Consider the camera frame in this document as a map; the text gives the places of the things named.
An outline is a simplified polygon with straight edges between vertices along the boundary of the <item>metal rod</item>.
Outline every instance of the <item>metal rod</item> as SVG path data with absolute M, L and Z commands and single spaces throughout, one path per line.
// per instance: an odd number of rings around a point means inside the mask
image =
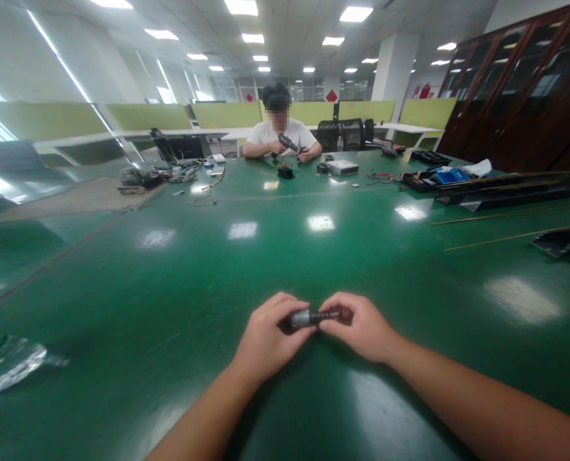
M 497 240 L 488 240 L 485 242 L 472 243 L 470 245 L 463 245 L 461 247 L 447 248 L 446 250 L 443 250 L 443 251 L 462 250 L 463 248 L 478 247 L 479 245 L 486 245 L 487 243 L 496 243 L 496 242 L 505 241 L 505 240 L 513 240 L 516 238 L 528 237 L 528 236 L 535 235 L 535 234 L 544 234 L 545 232 L 564 231 L 565 229 L 570 229 L 570 226 L 568 226 L 568 227 L 557 227 L 556 229 L 537 230 L 535 232 L 529 232 L 528 234 L 520 234 L 518 236 L 505 237 L 505 238 L 501 238 L 501 239 L 497 239 Z
M 483 220 L 483 219 L 504 218 L 505 216 L 519 216 L 521 214 L 532 214 L 532 213 L 539 213 L 541 211 L 553 211 L 553 210 L 567 209 L 567 208 L 570 208 L 570 206 L 554 207 L 554 208 L 548 208 L 547 206 L 543 206 L 543 207 L 525 209 L 522 211 L 510 211 L 509 213 L 490 214 L 488 216 L 476 216 L 475 218 L 467 218 L 467 219 L 463 219 L 463 220 L 443 221 L 443 222 L 438 222 L 438 223 L 431 223 L 430 225 L 443 225 L 443 224 L 453 224 L 453 223 L 466 222 L 466 221 L 478 221 L 478 220 Z

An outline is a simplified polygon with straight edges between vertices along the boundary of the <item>red sign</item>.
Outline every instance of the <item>red sign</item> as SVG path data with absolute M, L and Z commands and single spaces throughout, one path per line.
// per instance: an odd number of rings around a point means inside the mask
M 336 93 L 334 93 L 334 90 L 330 90 L 328 96 L 325 97 L 325 100 L 328 102 L 336 102 L 337 99 L 338 96 L 336 95 Z

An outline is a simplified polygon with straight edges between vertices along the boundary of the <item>cable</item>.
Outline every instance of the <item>cable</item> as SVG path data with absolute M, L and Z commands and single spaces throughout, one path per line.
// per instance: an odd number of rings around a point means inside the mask
M 193 206 L 216 205 L 216 203 L 217 203 L 216 201 L 215 202 L 206 202 L 203 204 L 199 204 L 197 202 L 204 199 L 204 198 L 210 197 L 213 193 L 212 188 L 215 187 L 219 182 L 221 182 L 223 180 L 224 175 L 225 175 L 225 170 L 223 171 L 223 174 L 220 174 L 219 176 L 216 177 L 215 182 L 213 182 L 212 184 L 208 184 L 205 188 L 202 188 L 202 195 L 200 195 L 193 202 L 191 202 L 191 205 L 193 205 Z

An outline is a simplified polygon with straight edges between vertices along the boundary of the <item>column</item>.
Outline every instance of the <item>column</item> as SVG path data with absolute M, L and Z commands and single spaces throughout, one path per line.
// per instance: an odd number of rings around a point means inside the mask
M 91 102 L 145 102 L 107 29 L 70 15 L 35 17 Z
M 419 34 L 396 33 L 381 42 L 371 99 L 396 101 L 392 122 L 400 118 L 420 38 Z

